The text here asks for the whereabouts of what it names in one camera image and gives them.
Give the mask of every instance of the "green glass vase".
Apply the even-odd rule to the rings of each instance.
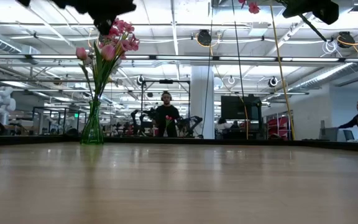
[[[99,122],[100,101],[91,101],[89,105],[89,118],[82,132],[81,144],[103,144],[103,130]]]

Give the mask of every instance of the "wooden table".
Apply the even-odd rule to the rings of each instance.
[[[358,152],[78,143],[0,147],[0,223],[358,223]]]

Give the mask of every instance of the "ceiling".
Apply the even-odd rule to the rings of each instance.
[[[134,12],[120,16],[127,22],[134,24],[136,36],[141,40],[140,49],[137,52],[131,52],[134,55],[200,55],[208,56],[209,48],[200,46],[192,37],[200,29],[211,31],[213,40],[219,42],[213,47],[212,53],[217,56],[277,56],[275,51],[275,42],[273,39],[274,31],[271,25],[272,17],[269,7],[260,3],[261,12],[251,14],[246,8],[241,10],[236,3],[236,16],[230,8],[214,9],[213,16],[208,15],[209,0],[134,0],[137,9]],[[88,47],[88,37],[97,37],[98,32],[93,27],[93,20],[89,15],[81,15],[72,7],[58,9],[53,3],[44,0],[32,0],[30,8],[32,11],[22,7],[15,1],[0,0],[0,35],[12,44],[22,44],[33,47],[42,55],[73,55],[75,47]],[[358,41],[358,11],[351,11],[352,7],[341,13],[340,18],[334,24],[326,25],[310,17],[311,23],[325,37],[338,36],[340,31],[348,31]],[[277,26],[277,37],[290,34],[286,41],[280,46],[281,57],[349,57],[356,53],[355,49],[340,49],[330,54],[324,52],[324,43],[307,25],[300,26],[301,19],[292,17],[285,19],[281,16],[282,7],[274,7],[273,14]],[[173,28],[172,21],[175,18],[176,28]],[[236,18],[237,35],[239,39],[236,44],[236,30],[234,29],[234,18]],[[250,26],[258,22],[266,22],[269,25],[264,33],[265,40],[261,37],[250,36]],[[178,47],[175,50],[175,39],[178,40]],[[84,79],[83,73],[79,67],[48,67],[34,66],[29,63],[22,63],[20,60],[0,59],[0,65],[11,69],[10,73],[6,70],[2,73],[0,69],[0,78],[32,78],[32,74],[38,73],[38,79]],[[151,66],[152,62],[146,64],[137,64],[135,67],[122,67],[113,79],[123,80],[121,86],[107,86],[107,90],[122,90],[121,93],[106,92],[105,97],[115,103],[123,105],[138,105],[135,98],[124,93],[127,90],[139,90],[136,85],[136,78],[142,75],[146,80],[189,80],[191,77],[192,63],[163,63],[159,66]],[[318,70],[320,66],[307,66],[302,64],[283,66],[283,76],[287,83],[291,84],[299,79],[307,77],[310,73]],[[240,69],[238,64],[219,64],[213,67],[215,77],[223,79],[223,82],[232,91],[240,91]],[[241,66],[244,91],[274,91],[267,85],[270,77],[280,77],[280,69],[275,65],[263,63],[249,63]],[[229,79],[235,79],[234,84],[230,84]],[[63,83],[62,86],[56,86],[53,83],[35,83],[32,87],[42,88],[73,88],[73,84]],[[154,84],[149,90],[155,90],[155,97],[149,100],[158,100],[158,94],[162,90],[181,90],[180,85]],[[57,93],[45,93],[48,96],[57,96]],[[187,100],[187,93],[174,94],[176,100]],[[66,98],[73,98],[76,102],[84,103],[84,97],[80,93],[70,93]],[[62,102],[52,98],[51,102]]]

